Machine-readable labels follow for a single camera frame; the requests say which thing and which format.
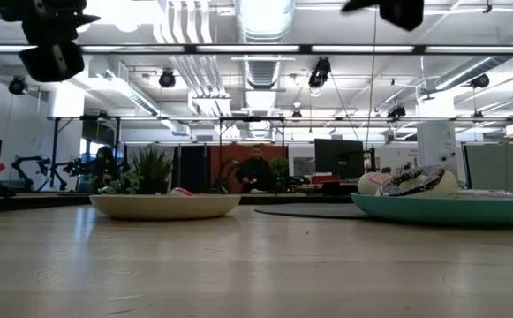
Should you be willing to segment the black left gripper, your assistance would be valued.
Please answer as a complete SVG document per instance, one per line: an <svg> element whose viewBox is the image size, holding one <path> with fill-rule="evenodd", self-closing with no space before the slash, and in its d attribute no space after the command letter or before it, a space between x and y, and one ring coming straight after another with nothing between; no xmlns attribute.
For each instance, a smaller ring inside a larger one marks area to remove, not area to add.
<svg viewBox="0 0 513 318"><path fill-rule="evenodd" d="M22 0L22 30L30 44L57 44L78 38L77 29L100 19L84 14L86 0Z"/></svg>

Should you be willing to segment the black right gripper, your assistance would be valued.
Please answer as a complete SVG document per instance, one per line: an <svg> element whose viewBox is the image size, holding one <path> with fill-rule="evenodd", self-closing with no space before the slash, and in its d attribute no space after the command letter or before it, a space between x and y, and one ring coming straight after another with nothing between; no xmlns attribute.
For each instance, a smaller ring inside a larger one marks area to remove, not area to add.
<svg viewBox="0 0 513 318"><path fill-rule="evenodd" d="M347 0L341 12L354 12L379 5L381 18L408 32L424 19L424 0Z"/></svg>

